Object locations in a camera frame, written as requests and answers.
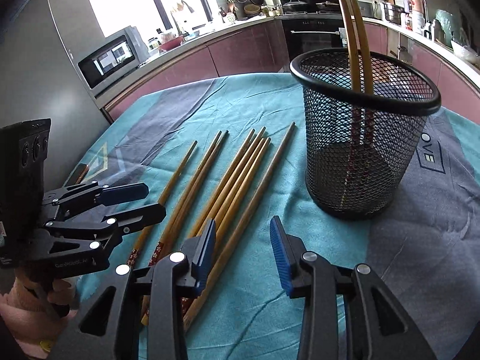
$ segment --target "blue gripper pad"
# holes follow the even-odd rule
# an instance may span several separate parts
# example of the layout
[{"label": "blue gripper pad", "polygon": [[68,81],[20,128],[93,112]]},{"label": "blue gripper pad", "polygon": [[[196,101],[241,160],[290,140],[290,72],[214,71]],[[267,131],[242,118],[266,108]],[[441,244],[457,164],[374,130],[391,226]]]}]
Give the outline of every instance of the blue gripper pad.
[{"label": "blue gripper pad", "polygon": [[191,275],[197,281],[195,286],[197,296],[205,289],[208,274],[212,268],[215,234],[215,221],[209,219],[205,224],[202,235],[199,237],[195,254],[191,260]]},{"label": "blue gripper pad", "polygon": [[104,206],[133,202],[145,199],[148,195],[148,186],[144,183],[121,185],[119,187],[107,187],[102,190],[97,202]]},{"label": "blue gripper pad", "polygon": [[272,243],[275,262],[277,263],[280,284],[286,294],[291,296],[294,290],[292,279],[296,271],[297,262],[295,261],[295,256],[293,255],[282,222],[280,222],[280,218],[277,215],[270,221],[270,242]]}]

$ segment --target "white countertop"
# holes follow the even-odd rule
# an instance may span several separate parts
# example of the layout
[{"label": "white countertop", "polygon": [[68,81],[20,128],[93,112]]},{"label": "white countertop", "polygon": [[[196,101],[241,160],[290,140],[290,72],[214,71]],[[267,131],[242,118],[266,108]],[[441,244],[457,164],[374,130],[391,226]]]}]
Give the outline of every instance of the white countertop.
[{"label": "white countertop", "polygon": [[391,28],[392,30],[400,32],[406,37],[409,37],[415,40],[415,42],[418,42],[424,45],[426,48],[429,48],[430,50],[438,54],[441,58],[445,59],[447,62],[455,66],[457,70],[463,73],[463,75],[467,77],[477,87],[478,91],[480,92],[480,70],[475,66],[473,66],[471,63],[458,58],[455,54],[453,54],[453,51],[448,47],[444,46],[441,43],[434,42],[428,38],[425,38],[424,36],[421,36],[416,32],[407,30],[402,26],[398,26],[396,24],[392,24],[387,21],[370,19],[368,17],[364,17],[363,21],[365,23],[375,23],[387,28]]},{"label": "white countertop", "polygon": [[[133,85],[136,81],[141,79],[143,76],[147,75],[151,71],[157,69],[158,67],[162,66],[163,64],[169,62],[170,60],[174,59],[175,57],[192,50],[196,47],[199,47],[215,38],[218,38],[222,35],[227,35],[230,32],[238,31],[243,28],[259,24],[259,23],[266,23],[267,21],[271,20],[285,20],[285,19],[307,19],[307,18],[315,18],[316,14],[305,14],[305,15],[284,15],[284,16],[276,16],[276,17],[265,17],[265,16],[255,16],[251,19],[246,21],[236,21],[232,25],[223,25],[217,30],[207,33],[205,35],[198,36],[188,42],[182,44],[180,47],[177,47],[171,51],[165,52],[161,54],[156,59],[153,59],[151,62],[140,66],[139,68],[133,70],[128,75],[124,76],[112,86],[110,86],[105,92],[103,92],[99,97],[95,99],[95,103],[97,107],[102,108],[107,105],[112,99],[118,96],[122,91],[127,89],[129,86]],[[366,23],[373,23],[377,25],[381,25],[387,28],[391,28],[397,32],[402,33],[403,35],[415,40],[416,42],[424,45],[426,48],[429,48],[436,54],[438,54],[441,58],[452,64],[457,68],[459,72],[461,72],[465,77],[470,79],[470,81],[478,88],[480,91],[480,70],[474,67],[472,64],[458,58],[453,54],[453,52],[445,47],[444,45],[433,42],[430,39],[427,39],[413,31],[409,31],[401,26],[382,21],[377,19],[370,19],[368,17],[364,17],[363,20]]]}]

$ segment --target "wire mesh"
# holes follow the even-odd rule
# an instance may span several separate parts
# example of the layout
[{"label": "wire mesh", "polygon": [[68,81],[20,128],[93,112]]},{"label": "wire mesh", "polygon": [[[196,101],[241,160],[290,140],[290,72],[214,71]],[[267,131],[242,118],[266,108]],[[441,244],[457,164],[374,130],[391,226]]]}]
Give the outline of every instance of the wire mesh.
[{"label": "wire mesh", "polygon": [[[415,71],[371,57],[376,96],[428,102],[432,87]],[[345,51],[309,54],[299,62],[309,77],[350,88]],[[325,211],[344,219],[370,218],[392,200],[425,125],[426,116],[359,108],[303,87],[307,132],[306,185]]]}]

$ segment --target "camera lens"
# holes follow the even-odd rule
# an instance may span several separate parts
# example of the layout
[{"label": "camera lens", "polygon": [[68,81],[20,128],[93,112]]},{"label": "camera lens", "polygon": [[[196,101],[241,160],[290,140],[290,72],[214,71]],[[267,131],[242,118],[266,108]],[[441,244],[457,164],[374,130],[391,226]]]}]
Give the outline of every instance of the camera lens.
[{"label": "camera lens", "polygon": [[36,137],[35,141],[33,142],[33,160],[36,161],[38,158],[38,155],[40,154],[40,138]]},{"label": "camera lens", "polygon": [[28,155],[30,154],[30,150],[28,149],[28,143],[26,143],[25,145],[23,145],[23,149],[22,149],[22,166],[27,166],[27,162],[28,162]]}]

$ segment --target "oven handle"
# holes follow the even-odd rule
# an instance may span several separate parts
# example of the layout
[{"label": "oven handle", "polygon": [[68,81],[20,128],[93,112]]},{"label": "oven handle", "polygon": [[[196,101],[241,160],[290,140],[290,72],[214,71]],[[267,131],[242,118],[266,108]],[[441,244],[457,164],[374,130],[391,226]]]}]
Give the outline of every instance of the oven handle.
[{"label": "oven handle", "polygon": [[340,31],[290,31],[292,34],[334,34],[340,35]]}]

